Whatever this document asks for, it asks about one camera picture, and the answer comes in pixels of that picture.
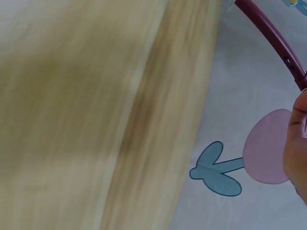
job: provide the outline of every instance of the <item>white fabric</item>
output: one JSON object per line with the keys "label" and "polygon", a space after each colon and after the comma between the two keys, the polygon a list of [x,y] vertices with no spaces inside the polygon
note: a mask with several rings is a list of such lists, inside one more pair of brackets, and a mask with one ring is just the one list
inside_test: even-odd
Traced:
{"label": "white fabric", "polygon": [[[307,67],[307,17],[281,0],[254,0]],[[220,161],[242,157],[245,141],[265,115],[291,110],[300,94],[279,56],[234,5],[223,4],[214,64],[201,125],[189,171],[201,152],[221,141]],[[307,207],[288,181],[262,184],[240,169],[229,173],[242,193],[227,197],[212,192],[189,171],[181,191],[171,230],[305,230]]]}

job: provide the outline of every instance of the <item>finger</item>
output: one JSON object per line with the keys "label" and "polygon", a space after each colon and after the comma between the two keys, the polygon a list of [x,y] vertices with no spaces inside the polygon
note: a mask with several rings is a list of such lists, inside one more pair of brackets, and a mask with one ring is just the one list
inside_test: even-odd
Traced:
{"label": "finger", "polygon": [[307,119],[307,91],[302,92],[296,99],[288,128],[288,139],[305,137],[305,126]]}

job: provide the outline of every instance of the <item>maroon plastic rod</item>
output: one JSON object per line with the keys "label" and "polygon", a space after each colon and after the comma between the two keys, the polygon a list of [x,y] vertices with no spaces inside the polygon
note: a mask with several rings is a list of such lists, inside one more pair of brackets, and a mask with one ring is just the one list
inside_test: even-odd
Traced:
{"label": "maroon plastic rod", "polygon": [[236,0],[235,4],[269,41],[292,73],[299,89],[302,91],[307,88],[306,71],[303,69],[289,44],[264,13],[251,0]]}

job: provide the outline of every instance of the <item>cartoon print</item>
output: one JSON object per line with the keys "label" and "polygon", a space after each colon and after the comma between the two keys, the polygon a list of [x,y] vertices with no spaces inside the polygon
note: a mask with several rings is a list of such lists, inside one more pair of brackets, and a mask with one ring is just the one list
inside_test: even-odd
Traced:
{"label": "cartoon print", "polygon": [[242,168],[260,183],[286,182],[283,148],[290,116],[289,110],[279,109],[262,118],[250,132],[241,158],[217,162],[224,146],[220,141],[211,143],[199,156],[196,167],[190,170],[190,178],[202,180],[211,191],[222,196],[241,194],[240,183],[227,173]]}
{"label": "cartoon print", "polygon": [[288,7],[297,8],[303,15],[307,16],[307,3],[303,0],[283,0]]}

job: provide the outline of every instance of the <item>bed sheet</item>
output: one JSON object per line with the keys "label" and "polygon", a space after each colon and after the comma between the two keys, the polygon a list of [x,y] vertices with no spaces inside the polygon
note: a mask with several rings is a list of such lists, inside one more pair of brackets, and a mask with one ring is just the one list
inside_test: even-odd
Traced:
{"label": "bed sheet", "polygon": [[[307,17],[254,0],[307,66]],[[303,230],[307,207],[283,173],[286,130],[300,94],[268,41],[224,1],[201,124],[171,230]]]}

